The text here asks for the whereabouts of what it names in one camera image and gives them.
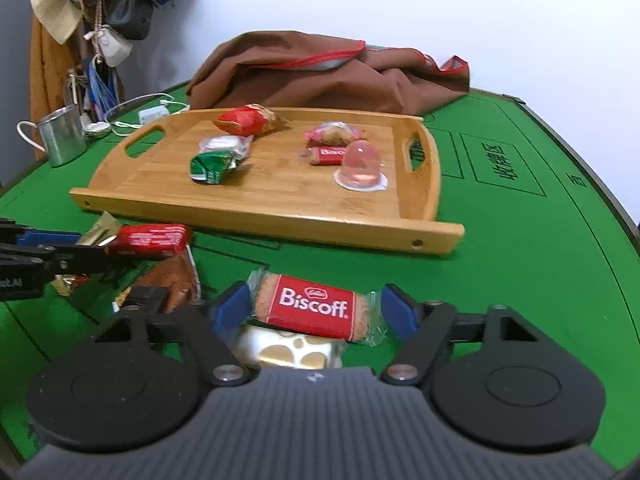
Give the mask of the pink jelly cup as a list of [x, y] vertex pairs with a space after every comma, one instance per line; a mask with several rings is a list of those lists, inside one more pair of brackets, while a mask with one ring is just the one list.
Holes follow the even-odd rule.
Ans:
[[388, 187], [388, 179], [382, 173], [381, 155], [366, 140], [349, 144], [341, 166], [334, 172], [334, 181], [349, 191], [376, 192]]

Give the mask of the brown peanut bar packet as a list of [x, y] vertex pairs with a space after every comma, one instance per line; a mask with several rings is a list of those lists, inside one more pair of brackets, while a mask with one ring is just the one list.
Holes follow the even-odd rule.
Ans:
[[171, 312], [201, 299], [201, 281], [189, 245], [139, 276], [114, 299], [113, 310], [118, 312], [124, 307], [153, 304], [157, 289], [163, 293], [158, 312]]

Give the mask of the clear-wrapped cream biscuit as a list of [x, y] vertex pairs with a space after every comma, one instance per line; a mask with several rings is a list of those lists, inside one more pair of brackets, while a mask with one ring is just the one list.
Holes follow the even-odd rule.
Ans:
[[346, 348], [344, 340], [247, 325], [241, 328], [232, 352], [254, 368], [325, 370], [342, 366]]

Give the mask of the red Biscoff biscuit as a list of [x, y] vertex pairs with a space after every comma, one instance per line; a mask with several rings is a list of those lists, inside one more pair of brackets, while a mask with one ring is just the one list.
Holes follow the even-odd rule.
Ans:
[[257, 270], [247, 280], [258, 322], [311, 336], [376, 346], [386, 335], [377, 292], [352, 290]]
[[304, 148], [299, 156], [312, 166], [340, 166], [346, 148], [340, 146], [312, 146]]

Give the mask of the steel mug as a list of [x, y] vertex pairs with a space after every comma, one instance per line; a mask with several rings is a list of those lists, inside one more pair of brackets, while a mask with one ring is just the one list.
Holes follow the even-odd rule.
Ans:
[[[32, 140], [24, 128], [39, 132], [41, 143]], [[80, 122], [79, 108], [70, 104], [44, 116], [40, 122], [22, 120], [16, 124], [18, 135], [36, 150], [47, 155], [52, 167], [61, 167], [87, 151], [87, 141]]]

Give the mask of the brown cloth bag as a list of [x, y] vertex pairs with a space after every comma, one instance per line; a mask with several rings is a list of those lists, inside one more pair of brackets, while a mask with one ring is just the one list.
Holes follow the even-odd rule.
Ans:
[[439, 66], [413, 48], [279, 30], [216, 47], [186, 95], [194, 110], [260, 104], [422, 116], [469, 91], [469, 64], [457, 56]]

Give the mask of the green snack packet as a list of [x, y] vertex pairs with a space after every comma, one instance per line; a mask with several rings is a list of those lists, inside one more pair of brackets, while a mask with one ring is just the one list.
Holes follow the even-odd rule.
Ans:
[[190, 177], [196, 183], [221, 184], [229, 172], [238, 168], [244, 156], [235, 151], [211, 151], [195, 155], [190, 161]]

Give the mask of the clear-wrapped white cake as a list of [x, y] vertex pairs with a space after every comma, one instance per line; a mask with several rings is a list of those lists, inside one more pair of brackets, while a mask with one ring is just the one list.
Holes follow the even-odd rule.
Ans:
[[250, 144], [254, 136], [232, 136], [232, 134], [224, 134], [223, 136], [212, 136], [204, 139], [198, 144], [201, 153], [213, 152], [231, 152], [235, 156], [244, 158], [250, 150]]

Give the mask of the gold foil snack packet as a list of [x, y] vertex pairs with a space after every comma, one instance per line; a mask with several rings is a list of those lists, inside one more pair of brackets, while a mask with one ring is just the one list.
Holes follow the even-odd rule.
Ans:
[[[122, 224], [109, 212], [104, 211], [87, 232], [76, 242], [79, 246], [105, 246], [118, 234]], [[69, 297], [76, 289], [86, 284], [90, 278], [85, 275], [58, 274], [51, 282], [61, 297]]]

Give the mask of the red nut bar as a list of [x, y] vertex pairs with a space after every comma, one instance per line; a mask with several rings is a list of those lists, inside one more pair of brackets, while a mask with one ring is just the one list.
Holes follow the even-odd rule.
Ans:
[[182, 252], [191, 238], [192, 230], [181, 223], [145, 223], [122, 226], [106, 247], [113, 255], [159, 259]]

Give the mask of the red pistachio snack bag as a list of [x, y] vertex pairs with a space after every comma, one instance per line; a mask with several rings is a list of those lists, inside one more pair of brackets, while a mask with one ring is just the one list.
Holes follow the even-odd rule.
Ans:
[[267, 107], [247, 104], [228, 110], [216, 118], [214, 124], [234, 136], [260, 136], [284, 127], [286, 120]]

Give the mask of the bamboo serving tray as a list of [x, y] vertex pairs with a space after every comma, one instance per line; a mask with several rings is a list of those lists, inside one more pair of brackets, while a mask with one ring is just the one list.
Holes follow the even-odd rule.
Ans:
[[[421, 118], [362, 110], [280, 107], [288, 124], [255, 139], [246, 162], [219, 184], [194, 182], [189, 162], [217, 134], [221, 110], [164, 117], [114, 146], [75, 204], [125, 217], [352, 247], [446, 255], [464, 235], [460, 223], [437, 220], [438, 149]], [[299, 153], [304, 133], [326, 120], [363, 128], [380, 151], [388, 185], [349, 191], [329, 167]]]

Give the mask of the black hanging bag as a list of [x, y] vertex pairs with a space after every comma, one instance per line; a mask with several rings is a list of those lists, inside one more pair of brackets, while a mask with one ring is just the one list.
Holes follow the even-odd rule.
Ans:
[[105, 23], [126, 39], [139, 41], [149, 35], [153, 11], [153, 0], [111, 0]]

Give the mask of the small white beige purse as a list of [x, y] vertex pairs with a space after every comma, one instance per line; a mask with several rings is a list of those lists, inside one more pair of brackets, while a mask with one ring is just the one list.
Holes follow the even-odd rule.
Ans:
[[110, 67], [122, 64], [132, 51], [132, 43], [108, 25], [87, 32], [85, 40], [91, 42], [96, 54]]

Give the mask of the pink pastry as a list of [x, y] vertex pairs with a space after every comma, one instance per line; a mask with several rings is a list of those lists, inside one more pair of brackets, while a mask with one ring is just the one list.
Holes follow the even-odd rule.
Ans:
[[346, 122], [324, 122], [304, 133], [304, 139], [314, 145], [344, 148], [364, 138], [363, 132]]

